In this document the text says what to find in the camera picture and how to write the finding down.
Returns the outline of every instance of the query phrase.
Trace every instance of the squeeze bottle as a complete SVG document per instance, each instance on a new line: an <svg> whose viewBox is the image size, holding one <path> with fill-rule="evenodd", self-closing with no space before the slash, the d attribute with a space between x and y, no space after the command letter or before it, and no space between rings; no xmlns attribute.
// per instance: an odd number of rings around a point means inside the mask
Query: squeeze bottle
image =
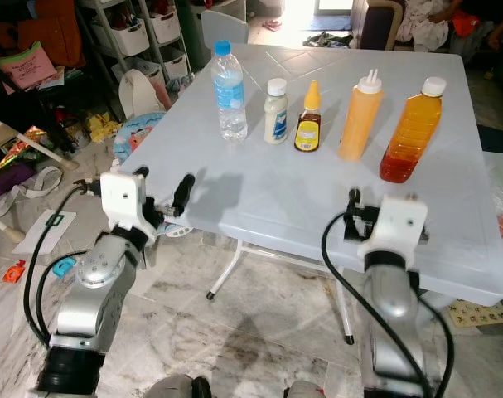
<svg viewBox="0 0 503 398"><path fill-rule="evenodd" d="M286 131L287 109L286 80L271 79L268 82L268 97L264 103L264 112L266 113L264 141L267 143L281 143L288 136Z"/></svg>
<svg viewBox="0 0 503 398"><path fill-rule="evenodd" d="M382 100L378 69L370 70L352 89L351 103L337 154L344 160L360 160Z"/></svg>
<svg viewBox="0 0 503 398"><path fill-rule="evenodd" d="M401 183L411 176L439 124L446 85L441 77L429 77L421 94L408 98L382 158L380 178Z"/></svg>
<svg viewBox="0 0 503 398"><path fill-rule="evenodd" d="M319 83L312 80L307 95L304 97L304 111L299 115L297 132L295 134L295 149L302 152L312 152L319 148L321 130L321 114L319 105Z"/></svg>

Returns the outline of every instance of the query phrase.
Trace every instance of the plastic bottle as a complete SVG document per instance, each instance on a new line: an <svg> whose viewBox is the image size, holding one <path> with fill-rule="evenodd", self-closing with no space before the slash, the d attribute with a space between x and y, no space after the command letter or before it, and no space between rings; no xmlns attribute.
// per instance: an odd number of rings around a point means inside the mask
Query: plastic bottle
<svg viewBox="0 0 503 398"><path fill-rule="evenodd" d="M383 96L382 81L377 79L377 75L378 69L371 69L369 75L362 77L352 89L343 137L337 152L344 160L360 160L364 152Z"/></svg>
<svg viewBox="0 0 503 398"><path fill-rule="evenodd" d="M319 105L319 83L312 80L306 97L304 97L304 112L299 116L297 133L295 134L295 149L302 152L312 152L319 148L321 130L321 114Z"/></svg>
<svg viewBox="0 0 503 398"><path fill-rule="evenodd" d="M447 82L440 77L426 79L421 94L408 98L399 125L380 164L380 178L405 182L423 156L435 132L442 111Z"/></svg>
<svg viewBox="0 0 503 398"><path fill-rule="evenodd" d="M288 136L286 132L287 109L286 80L271 79L268 82L268 97L264 103L266 113L264 141L267 143L282 143Z"/></svg>
<svg viewBox="0 0 503 398"><path fill-rule="evenodd" d="M210 68L215 87L221 135L230 141L243 141L248 135L244 107L244 75L242 67L231 54L227 40L215 44L215 61Z"/></svg>

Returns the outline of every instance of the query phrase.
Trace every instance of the bottle label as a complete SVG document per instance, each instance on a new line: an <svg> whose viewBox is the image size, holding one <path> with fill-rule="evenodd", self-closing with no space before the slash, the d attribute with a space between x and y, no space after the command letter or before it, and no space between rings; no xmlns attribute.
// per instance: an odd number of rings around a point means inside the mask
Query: bottle label
<svg viewBox="0 0 503 398"><path fill-rule="evenodd" d="M304 120L297 127L295 146L302 151L312 151L319 145L319 124Z"/></svg>
<svg viewBox="0 0 503 398"><path fill-rule="evenodd" d="M273 128L273 139L278 140L284 138L286 134L286 110L277 114L275 119L275 127Z"/></svg>
<svg viewBox="0 0 503 398"><path fill-rule="evenodd" d="M238 109L244 106L244 82L227 87L215 82L216 101L221 109Z"/></svg>

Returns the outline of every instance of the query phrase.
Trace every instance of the slipper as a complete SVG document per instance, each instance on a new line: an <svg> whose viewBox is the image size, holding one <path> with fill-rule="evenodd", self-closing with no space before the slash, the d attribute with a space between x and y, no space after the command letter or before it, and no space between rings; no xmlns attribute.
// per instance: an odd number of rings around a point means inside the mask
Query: slipper
<svg viewBox="0 0 503 398"><path fill-rule="evenodd" d="M262 24L263 27L269 29L271 32L276 32L281 28L283 23L280 21L275 21L274 19L270 19Z"/></svg>

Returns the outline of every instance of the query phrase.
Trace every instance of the white box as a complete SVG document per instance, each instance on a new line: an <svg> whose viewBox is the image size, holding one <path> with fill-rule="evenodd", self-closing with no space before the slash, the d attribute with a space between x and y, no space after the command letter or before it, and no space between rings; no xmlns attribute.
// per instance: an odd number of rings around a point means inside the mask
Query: white box
<svg viewBox="0 0 503 398"><path fill-rule="evenodd" d="M181 35L176 9L174 7L169 7L169 9L171 11L166 15L150 14L157 43L160 44L175 40Z"/></svg>
<svg viewBox="0 0 503 398"><path fill-rule="evenodd" d="M148 78L148 80L150 80L154 76L157 77L162 76L162 66L160 66L156 62L146 61L142 58L135 56L131 58L124 58L124 63L128 67L128 70L130 69L139 70ZM120 64L115 64L111 66L111 71L115 75L117 82L120 84L122 76L124 76Z"/></svg>
<svg viewBox="0 0 503 398"><path fill-rule="evenodd" d="M109 43L108 37L105 34L104 27L91 23L91 28L100 45L111 48L111 43ZM128 27L122 30L112 28L111 32L117 41L120 52L122 52L124 56L135 56L139 52L143 52L150 47L144 21L140 18L138 19L138 24L134 27Z"/></svg>
<svg viewBox="0 0 503 398"><path fill-rule="evenodd" d="M176 48L167 48L162 54L168 79L181 79L188 75L186 55Z"/></svg>

